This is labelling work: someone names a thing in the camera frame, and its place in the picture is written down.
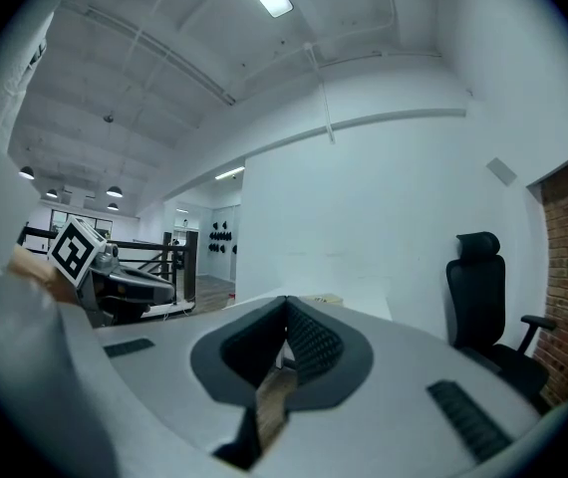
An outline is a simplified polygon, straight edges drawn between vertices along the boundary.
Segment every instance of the chair armrest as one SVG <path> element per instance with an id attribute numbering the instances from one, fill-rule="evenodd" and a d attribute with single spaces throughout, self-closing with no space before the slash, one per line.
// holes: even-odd
<path id="1" fill-rule="evenodd" d="M 536 330 L 543 328 L 547 331 L 554 331 L 554 329 L 556 328 L 556 323 L 554 321 L 550 321 L 549 319 L 545 319 L 544 317 L 535 317 L 533 315 L 524 315 L 523 317 L 521 317 L 521 322 L 530 325 L 527 333 L 525 334 L 525 337 L 523 337 L 523 342 L 521 342 L 521 345 L 517 350 L 521 354 L 525 354 L 525 352 L 527 351 L 530 342 L 532 342 L 532 339 L 534 338 Z"/>
<path id="2" fill-rule="evenodd" d="M 525 324 L 529 324 L 530 326 L 536 326 L 538 328 L 543 328 L 547 331 L 554 331 L 556 329 L 556 323 L 554 321 L 550 321 L 545 317 L 535 317 L 533 315 L 524 315 L 521 317 L 521 322 Z"/>

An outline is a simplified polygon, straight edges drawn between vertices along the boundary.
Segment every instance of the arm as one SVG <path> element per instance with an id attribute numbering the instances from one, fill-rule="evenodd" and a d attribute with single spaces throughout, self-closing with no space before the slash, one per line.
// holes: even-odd
<path id="1" fill-rule="evenodd" d="M 530 342 L 532 342 L 532 339 L 534 338 L 536 330 L 538 330 L 539 328 L 543 328 L 544 330 L 547 331 L 554 331 L 554 329 L 556 328 L 556 323 L 554 321 L 546 319 L 545 317 L 535 317 L 533 315 L 525 315 L 521 317 L 521 322 L 530 325 L 530 327 L 527 330 L 527 333 L 525 334 L 525 337 L 523 338 L 523 342 L 521 342 L 521 345 L 519 346 L 518 349 L 518 352 L 522 354 L 525 354 L 525 352 L 527 351 Z"/>
<path id="2" fill-rule="evenodd" d="M 39 259 L 21 246 L 14 246 L 14 253 L 7 269 L 18 276 L 36 281 L 60 303 L 78 305 L 76 290 L 52 264 Z"/>

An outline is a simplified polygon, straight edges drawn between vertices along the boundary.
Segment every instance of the chair headrest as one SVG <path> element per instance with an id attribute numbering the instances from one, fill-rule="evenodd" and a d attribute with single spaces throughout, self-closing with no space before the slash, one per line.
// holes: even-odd
<path id="1" fill-rule="evenodd" d="M 490 232 L 457 235 L 461 243 L 459 258 L 464 262 L 478 262 L 494 257 L 501 249 L 496 236 Z"/>

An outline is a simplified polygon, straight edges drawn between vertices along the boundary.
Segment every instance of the wooden floor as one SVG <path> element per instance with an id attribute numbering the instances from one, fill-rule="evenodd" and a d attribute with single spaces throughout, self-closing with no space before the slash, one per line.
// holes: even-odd
<path id="1" fill-rule="evenodd" d="M 178 276 L 177 285 L 182 285 L 182 280 Z M 198 276 L 195 278 L 195 307 L 188 316 L 207 314 L 216 312 L 226 307 L 229 301 L 229 294 L 235 294 L 235 284 L 225 282 L 212 276 Z M 177 296 L 183 298 L 183 292 L 178 289 Z M 188 317 L 184 315 L 174 316 L 174 318 Z"/>

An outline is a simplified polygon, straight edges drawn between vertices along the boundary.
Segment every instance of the black office chair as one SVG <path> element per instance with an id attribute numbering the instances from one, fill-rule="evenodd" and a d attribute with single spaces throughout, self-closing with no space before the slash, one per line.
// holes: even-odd
<path id="1" fill-rule="evenodd" d="M 530 327 L 519 349 L 496 346 L 505 327 L 505 262 L 497 255 L 499 241 L 489 232 L 456 237 L 461 242 L 460 257 L 445 268 L 456 314 L 453 345 L 534 400 L 548 372 L 525 351 L 538 328 L 552 331 L 556 324 L 526 315 L 521 321 Z"/>

